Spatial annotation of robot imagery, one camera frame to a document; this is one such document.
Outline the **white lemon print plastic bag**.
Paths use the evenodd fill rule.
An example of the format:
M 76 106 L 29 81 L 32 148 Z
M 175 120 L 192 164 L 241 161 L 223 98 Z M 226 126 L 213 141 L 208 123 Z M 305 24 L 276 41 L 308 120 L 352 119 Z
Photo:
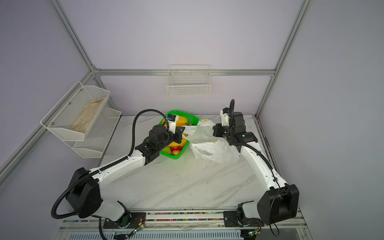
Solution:
M 202 119 L 196 126 L 185 126 L 183 138 L 190 142 L 190 147 L 196 159 L 211 161 L 219 164 L 233 164 L 240 160 L 240 153 L 234 146 L 219 137 L 213 136 L 211 120 Z

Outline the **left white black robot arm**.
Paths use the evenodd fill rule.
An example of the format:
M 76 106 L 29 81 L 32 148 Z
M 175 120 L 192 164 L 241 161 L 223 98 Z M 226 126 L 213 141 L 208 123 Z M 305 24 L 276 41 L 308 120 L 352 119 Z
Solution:
M 125 174 L 152 162 L 171 143 L 180 144 L 184 130 L 184 127 L 176 127 L 174 132 L 170 132 L 165 126 L 154 126 L 145 142 L 135 147 L 130 156 L 113 161 L 113 166 L 107 169 L 99 167 L 91 171 L 84 168 L 76 170 L 71 179 L 71 185 L 81 177 L 90 176 L 93 172 L 96 174 L 74 187 L 66 196 L 66 200 L 73 207 L 75 215 L 81 219 L 101 217 L 114 222 L 121 222 L 123 218 L 128 218 L 130 211 L 124 204 L 121 201 L 108 200 L 108 197 L 101 191 Z

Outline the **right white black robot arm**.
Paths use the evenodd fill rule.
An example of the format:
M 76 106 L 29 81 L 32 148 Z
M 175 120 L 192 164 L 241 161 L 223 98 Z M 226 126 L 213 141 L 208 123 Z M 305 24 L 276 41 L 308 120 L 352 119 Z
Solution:
M 261 220 L 271 225 L 297 216 L 300 192 L 296 185 L 289 185 L 270 161 L 262 154 L 257 137 L 246 130 L 243 114 L 224 108 L 221 122 L 213 126 L 213 135 L 225 138 L 230 146 L 248 161 L 265 193 L 259 200 L 240 203 L 237 219 L 246 226 L 250 221 Z

